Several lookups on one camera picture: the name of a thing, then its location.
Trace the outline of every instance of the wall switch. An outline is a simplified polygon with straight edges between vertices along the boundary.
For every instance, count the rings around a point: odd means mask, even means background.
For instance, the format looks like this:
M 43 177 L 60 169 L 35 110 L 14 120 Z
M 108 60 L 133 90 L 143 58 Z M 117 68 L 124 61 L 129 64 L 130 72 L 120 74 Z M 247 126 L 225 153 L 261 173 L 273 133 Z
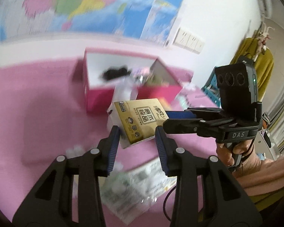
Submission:
M 190 34 L 180 28 L 175 38 L 174 43 L 185 47 L 188 42 L 189 37 L 190 37 Z
M 186 47 L 191 49 L 191 50 L 195 50 L 196 46 L 197 46 L 197 43 L 198 43 L 199 39 L 196 38 L 195 36 L 193 35 L 190 35 L 189 39 L 188 39 L 188 42 L 186 44 Z
M 204 48 L 204 45 L 205 45 L 205 42 L 199 40 L 196 45 L 195 51 L 197 51 L 198 53 L 201 53 Z

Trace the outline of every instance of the yellow tissue package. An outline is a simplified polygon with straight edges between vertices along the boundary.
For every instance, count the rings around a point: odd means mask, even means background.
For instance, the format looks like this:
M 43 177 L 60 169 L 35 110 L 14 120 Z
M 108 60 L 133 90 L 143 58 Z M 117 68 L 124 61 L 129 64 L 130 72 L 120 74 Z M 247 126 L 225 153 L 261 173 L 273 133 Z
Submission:
M 153 139 L 156 127 L 168 119 L 158 99 L 114 102 L 108 112 L 108 130 L 119 126 L 122 148 Z

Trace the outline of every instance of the pink box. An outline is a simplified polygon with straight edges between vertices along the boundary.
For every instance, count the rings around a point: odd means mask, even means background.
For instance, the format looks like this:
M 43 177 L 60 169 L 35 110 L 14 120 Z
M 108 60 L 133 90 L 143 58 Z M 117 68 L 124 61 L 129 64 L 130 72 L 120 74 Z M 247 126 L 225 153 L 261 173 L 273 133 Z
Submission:
M 114 84 L 107 84 L 102 74 L 110 67 L 128 69 L 150 67 L 160 73 L 169 86 L 141 86 L 137 99 L 165 98 L 171 102 L 182 89 L 178 79 L 166 68 L 163 61 L 155 56 L 107 49 L 86 49 L 84 54 L 83 81 L 87 112 L 106 113 L 114 94 Z

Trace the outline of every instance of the black cable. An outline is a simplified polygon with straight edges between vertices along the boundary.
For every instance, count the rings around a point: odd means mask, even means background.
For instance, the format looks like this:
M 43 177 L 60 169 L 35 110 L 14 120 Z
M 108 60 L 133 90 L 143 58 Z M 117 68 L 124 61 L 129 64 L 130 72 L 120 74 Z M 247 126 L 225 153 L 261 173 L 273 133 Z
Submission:
M 168 197 L 170 196 L 170 194 L 176 189 L 176 186 L 174 186 L 169 192 L 168 194 L 166 195 L 165 199 L 164 199 L 164 202 L 163 202 L 163 212 L 164 212 L 164 215 L 165 217 L 171 221 L 170 217 L 167 215 L 167 212 L 166 212 L 166 209 L 165 209 L 165 206 L 166 206 L 166 202 L 168 200 Z

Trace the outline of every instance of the white wall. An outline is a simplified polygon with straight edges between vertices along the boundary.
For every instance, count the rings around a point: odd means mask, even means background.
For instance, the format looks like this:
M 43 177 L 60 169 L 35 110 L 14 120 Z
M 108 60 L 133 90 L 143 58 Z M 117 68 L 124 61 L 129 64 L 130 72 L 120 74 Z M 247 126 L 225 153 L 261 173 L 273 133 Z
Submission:
M 284 29 L 284 6 L 280 0 L 272 0 L 273 15 L 271 20 Z
M 193 82 L 204 85 L 214 66 L 228 64 L 241 40 L 260 24 L 257 0 L 184 0 L 176 25 L 205 40 L 201 54 L 170 46 L 93 34 L 55 34 L 0 44 L 0 66 L 48 58 L 83 57 L 86 47 L 116 48 L 160 56 L 168 65 L 194 71 Z

